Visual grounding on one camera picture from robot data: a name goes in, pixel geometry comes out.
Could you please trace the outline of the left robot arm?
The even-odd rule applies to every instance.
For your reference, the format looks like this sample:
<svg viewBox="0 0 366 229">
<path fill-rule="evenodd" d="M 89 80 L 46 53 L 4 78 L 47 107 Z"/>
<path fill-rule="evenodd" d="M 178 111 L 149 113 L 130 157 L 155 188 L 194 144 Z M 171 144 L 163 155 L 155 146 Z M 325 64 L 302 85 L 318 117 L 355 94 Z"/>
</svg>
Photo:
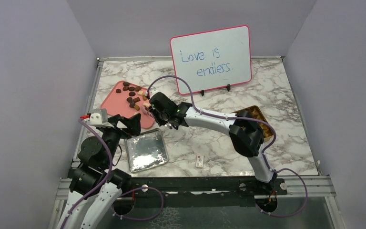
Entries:
<svg viewBox="0 0 366 229">
<path fill-rule="evenodd" d="M 80 164 L 70 172 L 70 190 L 59 229 L 96 228 L 112 203 L 131 189 L 131 176 L 114 169 L 113 158 L 120 140 L 141 133 L 141 114 L 108 117 L 104 109 L 94 110 L 79 123 L 93 136 L 81 143 Z"/>
</svg>

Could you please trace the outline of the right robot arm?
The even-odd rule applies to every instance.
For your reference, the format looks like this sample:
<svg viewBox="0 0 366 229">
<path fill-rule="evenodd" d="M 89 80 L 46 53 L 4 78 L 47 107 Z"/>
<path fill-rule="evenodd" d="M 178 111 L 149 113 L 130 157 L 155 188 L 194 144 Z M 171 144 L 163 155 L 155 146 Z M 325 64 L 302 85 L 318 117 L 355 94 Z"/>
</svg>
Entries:
<svg viewBox="0 0 366 229">
<path fill-rule="evenodd" d="M 261 120 L 253 118 L 247 111 L 219 113 L 198 108 L 194 103 L 176 104 L 161 92 L 150 96 L 149 103 L 149 111 L 158 125 L 201 127 L 229 136 L 235 151 L 248 158 L 257 179 L 256 189 L 268 194 L 275 188 L 277 175 L 264 154 L 267 147 Z"/>
</svg>

